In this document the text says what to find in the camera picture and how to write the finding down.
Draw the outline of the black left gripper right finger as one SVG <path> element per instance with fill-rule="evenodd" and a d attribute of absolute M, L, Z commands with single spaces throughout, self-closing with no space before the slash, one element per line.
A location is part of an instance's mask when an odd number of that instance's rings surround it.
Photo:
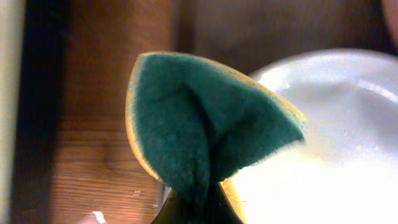
<path fill-rule="evenodd" d="M 233 210 L 221 184 L 211 184 L 205 201 L 205 223 L 243 224 Z"/>

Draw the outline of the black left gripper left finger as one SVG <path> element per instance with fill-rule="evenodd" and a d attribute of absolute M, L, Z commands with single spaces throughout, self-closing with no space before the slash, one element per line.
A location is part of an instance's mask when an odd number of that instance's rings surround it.
<path fill-rule="evenodd" d="M 165 202 L 151 224 L 197 224 L 193 204 L 174 190 L 170 190 Z"/>

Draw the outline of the green and yellow sponge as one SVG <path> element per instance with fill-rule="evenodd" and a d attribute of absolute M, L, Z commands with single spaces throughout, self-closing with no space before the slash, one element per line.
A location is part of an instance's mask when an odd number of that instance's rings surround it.
<path fill-rule="evenodd" d="M 304 115 L 245 74 L 178 52 L 140 54 L 126 95 L 131 149 L 148 174 L 193 204 L 205 223 L 211 184 L 221 184 L 243 223 L 233 175 L 296 142 Z"/>

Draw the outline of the white plate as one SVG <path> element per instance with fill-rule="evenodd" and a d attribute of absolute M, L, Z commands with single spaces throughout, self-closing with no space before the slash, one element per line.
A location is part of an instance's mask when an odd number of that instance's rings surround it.
<path fill-rule="evenodd" d="M 305 114 L 305 143 L 240 170 L 248 223 L 397 222 L 397 57 L 322 50 L 253 73 Z"/>

